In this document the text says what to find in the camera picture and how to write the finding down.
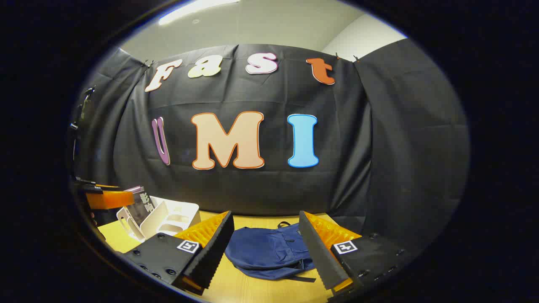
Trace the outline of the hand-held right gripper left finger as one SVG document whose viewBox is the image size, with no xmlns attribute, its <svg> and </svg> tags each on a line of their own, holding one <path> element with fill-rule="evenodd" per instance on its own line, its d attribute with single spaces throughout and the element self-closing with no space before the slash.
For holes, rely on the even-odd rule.
<svg viewBox="0 0 539 303">
<path fill-rule="evenodd" d="M 124 253 L 136 266 L 183 291 L 208 289 L 235 230 L 231 211 L 170 236 L 157 233 Z"/>
</svg>

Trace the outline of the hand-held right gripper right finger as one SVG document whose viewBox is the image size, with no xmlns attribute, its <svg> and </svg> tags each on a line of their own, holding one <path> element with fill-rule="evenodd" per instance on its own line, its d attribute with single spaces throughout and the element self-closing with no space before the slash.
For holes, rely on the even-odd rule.
<svg viewBox="0 0 539 303">
<path fill-rule="evenodd" d="M 377 233 L 362 236 L 305 211 L 299 212 L 299 229 L 333 300 L 371 295 L 416 256 Z"/>
</svg>

